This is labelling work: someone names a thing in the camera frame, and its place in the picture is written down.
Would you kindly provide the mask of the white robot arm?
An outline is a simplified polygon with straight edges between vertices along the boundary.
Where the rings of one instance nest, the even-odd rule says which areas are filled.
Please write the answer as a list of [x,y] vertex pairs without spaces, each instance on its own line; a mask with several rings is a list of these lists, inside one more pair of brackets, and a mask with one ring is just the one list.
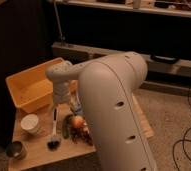
[[132,97],[146,76],[146,61],[136,52],[75,65],[63,61],[46,69],[56,105],[69,101],[69,82],[78,82],[81,109],[103,171],[158,171]]

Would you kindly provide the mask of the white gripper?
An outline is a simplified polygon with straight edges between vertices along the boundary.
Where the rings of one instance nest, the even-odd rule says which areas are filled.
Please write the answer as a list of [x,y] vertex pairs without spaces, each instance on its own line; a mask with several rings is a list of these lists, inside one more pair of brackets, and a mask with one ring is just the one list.
[[54,83],[53,84],[53,102],[55,104],[68,103],[70,101],[69,83]]

